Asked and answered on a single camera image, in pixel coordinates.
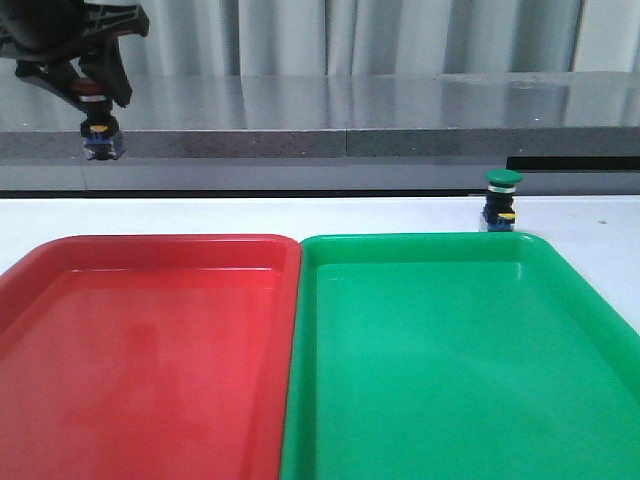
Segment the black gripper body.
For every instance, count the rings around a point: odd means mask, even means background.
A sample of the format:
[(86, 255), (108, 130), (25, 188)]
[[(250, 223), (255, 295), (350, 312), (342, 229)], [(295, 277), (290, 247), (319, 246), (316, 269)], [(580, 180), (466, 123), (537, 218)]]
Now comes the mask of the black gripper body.
[(149, 25), (140, 4), (3, 1), (1, 56), (34, 63), (70, 60), (101, 41), (129, 34), (145, 37)]

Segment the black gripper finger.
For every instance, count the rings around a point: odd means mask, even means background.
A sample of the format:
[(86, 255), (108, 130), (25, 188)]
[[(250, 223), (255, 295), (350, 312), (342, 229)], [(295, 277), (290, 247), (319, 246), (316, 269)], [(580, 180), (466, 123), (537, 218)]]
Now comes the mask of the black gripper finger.
[(133, 93), (117, 38), (95, 44), (82, 56), (82, 72), (120, 107), (129, 105)]
[(63, 99), (86, 116), (88, 124), (94, 120), (92, 106), (95, 95), (95, 83), (80, 77), (69, 61), (56, 64), (38, 64), (18, 61), (15, 75), (25, 83), (39, 87)]

